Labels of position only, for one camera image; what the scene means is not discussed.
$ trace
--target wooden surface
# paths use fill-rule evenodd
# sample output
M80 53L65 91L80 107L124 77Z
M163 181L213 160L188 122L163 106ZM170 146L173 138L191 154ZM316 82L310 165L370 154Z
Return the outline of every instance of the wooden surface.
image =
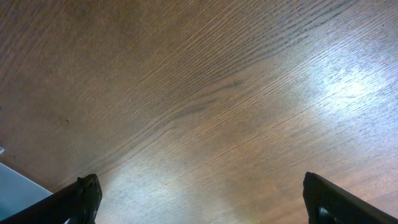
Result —
M2 1L0 162L97 223L306 223L316 172L398 217L398 2Z

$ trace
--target wood grain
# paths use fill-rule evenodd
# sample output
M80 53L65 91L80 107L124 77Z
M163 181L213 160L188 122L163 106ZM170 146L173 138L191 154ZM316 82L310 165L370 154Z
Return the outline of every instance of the wood grain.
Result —
M316 172L398 217L398 3L4 1L0 162L97 223L306 223Z

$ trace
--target black plastic object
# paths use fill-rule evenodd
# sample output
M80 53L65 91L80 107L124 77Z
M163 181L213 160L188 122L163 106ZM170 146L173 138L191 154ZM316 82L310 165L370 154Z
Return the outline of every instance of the black plastic object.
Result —
M93 224L101 199L97 175L90 174L0 224Z
M305 174L303 197L309 224L398 223L398 219L310 172Z

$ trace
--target wooden table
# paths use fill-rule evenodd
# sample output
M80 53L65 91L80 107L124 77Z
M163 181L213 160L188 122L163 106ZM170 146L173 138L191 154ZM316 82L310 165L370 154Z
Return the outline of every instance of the wooden table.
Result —
M395 0L2 1L0 106L97 223L306 223L306 171L398 217Z

